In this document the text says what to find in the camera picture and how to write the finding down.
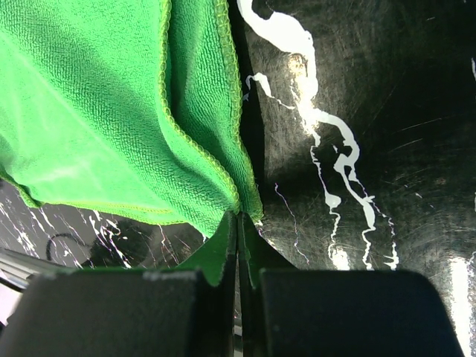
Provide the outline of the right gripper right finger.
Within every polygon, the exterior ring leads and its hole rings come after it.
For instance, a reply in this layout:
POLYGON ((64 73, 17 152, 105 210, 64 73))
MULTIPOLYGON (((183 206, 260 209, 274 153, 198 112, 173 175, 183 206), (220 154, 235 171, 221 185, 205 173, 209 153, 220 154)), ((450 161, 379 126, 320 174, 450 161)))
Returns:
POLYGON ((440 296, 412 271, 300 270, 237 218, 245 356, 461 356, 440 296))

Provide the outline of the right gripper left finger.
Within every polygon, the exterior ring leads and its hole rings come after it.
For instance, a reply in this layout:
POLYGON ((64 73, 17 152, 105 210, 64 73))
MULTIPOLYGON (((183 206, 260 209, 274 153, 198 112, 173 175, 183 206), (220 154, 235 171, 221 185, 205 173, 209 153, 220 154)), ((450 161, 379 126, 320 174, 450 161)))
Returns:
POLYGON ((3 356, 230 356, 237 218, 179 266, 56 270, 33 279, 3 356))

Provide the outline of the green microfiber towel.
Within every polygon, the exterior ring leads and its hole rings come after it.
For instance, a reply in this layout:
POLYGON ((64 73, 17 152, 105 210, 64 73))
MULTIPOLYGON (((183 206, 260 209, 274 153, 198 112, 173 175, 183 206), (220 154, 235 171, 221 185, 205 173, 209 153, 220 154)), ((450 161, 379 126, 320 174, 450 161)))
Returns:
POLYGON ((226 1, 3 1, 1 179, 212 236, 263 215, 226 1))

